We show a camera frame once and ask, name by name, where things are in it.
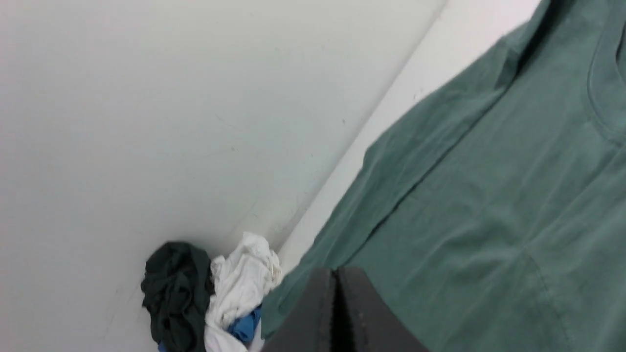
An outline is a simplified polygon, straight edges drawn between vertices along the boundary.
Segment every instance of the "black fabric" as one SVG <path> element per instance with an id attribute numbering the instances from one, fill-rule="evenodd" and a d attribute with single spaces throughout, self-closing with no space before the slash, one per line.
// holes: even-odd
<path id="1" fill-rule="evenodd" d="M 205 352 L 204 315 L 214 293 L 210 259 L 184 242 L 167 242 L 146 261 L 142 306 L 155 342 L 167 352 Z"/>
<path id="2" fill-rule="evenodd" d="M 307 287 L 263 352 L 428 352 L 358 267 L 311 271 Z"/>
<path id="3" fill-rule="evenodd" d="M 336 279 L 330 269 L 315 268 L 298 304 L 263 352 L 331 350 L 331 323 Z"/>

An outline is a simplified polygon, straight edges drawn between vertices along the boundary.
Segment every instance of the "green t-shirt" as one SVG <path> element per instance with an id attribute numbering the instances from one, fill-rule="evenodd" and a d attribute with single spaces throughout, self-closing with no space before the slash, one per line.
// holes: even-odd
<path id="1" fill-rule="evenodd" d="M 542 1 L 407 112 L 266 297 L 264 336 L 313 267 L 359 266 L 432 352 L 626 351 L 625 22 L 626 0 Z"/>

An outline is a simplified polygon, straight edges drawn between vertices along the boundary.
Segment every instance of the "blue cloth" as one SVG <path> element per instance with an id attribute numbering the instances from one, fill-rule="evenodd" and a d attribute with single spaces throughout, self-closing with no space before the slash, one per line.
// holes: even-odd
<path id="1" fill-rule="evenodd" d="M 249 343 L 254 339 L 254 331 L 261 319 L 261 306 L 256 307 L 250 314 L 235 319 L 228 327 L 228 333 L 243 343 Z"/>

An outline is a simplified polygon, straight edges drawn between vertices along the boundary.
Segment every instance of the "pile of clothes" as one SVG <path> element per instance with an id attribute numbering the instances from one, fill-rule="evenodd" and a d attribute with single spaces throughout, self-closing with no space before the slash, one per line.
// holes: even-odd
<path id="1" fill-rule="evenodd" d="M 152 339 L 166 352 L 248 351 L 263 297 L 282 277 L 276 253 L 256 234 L 212 261 L 189 243 L 167 242 L 146 261 L 141 282 Z"/>

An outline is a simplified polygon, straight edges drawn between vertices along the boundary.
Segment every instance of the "white wall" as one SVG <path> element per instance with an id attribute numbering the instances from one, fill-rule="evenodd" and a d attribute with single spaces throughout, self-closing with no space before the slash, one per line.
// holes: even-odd
<path id="1" fill-rule="evenodd" d="M 0 2 L 2 351 L 156 351 L 145 259 L 279 246 L 443 3 Z"/>
<path id="2" fill-rule="evenodd" d="M 449 0 L 315 200 L 282 246 L 295 267 L 361 169 L 366 149 L 405 111 L 457 75 L 505 33 L 526 21 L 539 0 Z"/>

